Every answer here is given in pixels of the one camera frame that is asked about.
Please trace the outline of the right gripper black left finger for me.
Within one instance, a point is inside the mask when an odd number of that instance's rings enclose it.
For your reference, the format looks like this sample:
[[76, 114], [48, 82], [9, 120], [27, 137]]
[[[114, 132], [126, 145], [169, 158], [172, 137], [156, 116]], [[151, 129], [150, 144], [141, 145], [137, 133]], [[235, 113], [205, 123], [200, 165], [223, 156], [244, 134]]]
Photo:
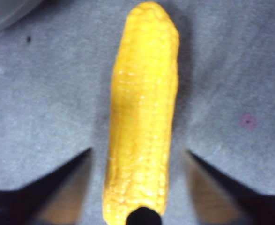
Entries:
[[87, 148], [20, 189], [0, 190], [0, 225], [75, 225], [91, 168], [92, 148]]

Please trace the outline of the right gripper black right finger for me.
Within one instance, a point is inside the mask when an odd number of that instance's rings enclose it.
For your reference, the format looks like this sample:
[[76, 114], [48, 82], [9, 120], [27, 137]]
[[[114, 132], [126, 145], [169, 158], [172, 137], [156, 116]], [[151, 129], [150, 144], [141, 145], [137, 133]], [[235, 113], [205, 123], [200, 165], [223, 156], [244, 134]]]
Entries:
[[275, 195], [261, 194], [186, 150], [189, 195], [200, 225], [275, 225]]

